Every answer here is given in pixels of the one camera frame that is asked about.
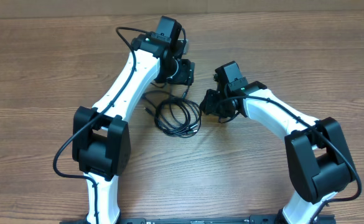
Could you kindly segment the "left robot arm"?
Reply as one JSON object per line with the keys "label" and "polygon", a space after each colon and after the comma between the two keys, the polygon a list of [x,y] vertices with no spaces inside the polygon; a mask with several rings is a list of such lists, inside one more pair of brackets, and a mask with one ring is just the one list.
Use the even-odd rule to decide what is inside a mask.
{"label": "left robot arm", "polygon": [[73,117],[72,158],[88,185],[89,211],[82,223],[119,223],[118,178],[131,153],[128,122],[152,83],[190,86],[194,63],[182,56],[187,37],[175,19],[162,16],[154,32],[139,30],[127,42],[128,60],[110,89]]}

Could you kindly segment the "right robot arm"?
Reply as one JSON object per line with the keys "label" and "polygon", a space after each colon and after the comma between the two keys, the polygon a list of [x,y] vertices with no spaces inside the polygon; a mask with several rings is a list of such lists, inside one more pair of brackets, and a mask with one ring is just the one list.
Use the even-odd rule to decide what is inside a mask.
{"label": "right robot arm", "polygon": [[336,195],[351,182],[360,183],[341,125],[295,110],[259,81],[248,82],[235,61],[218,67],[200,109],[227,123],[239,114],[261,123],[283,140],[294,193],[276,214],[250,215],[249,223],[335,223],[321,215],[324,207],[341,202]]}

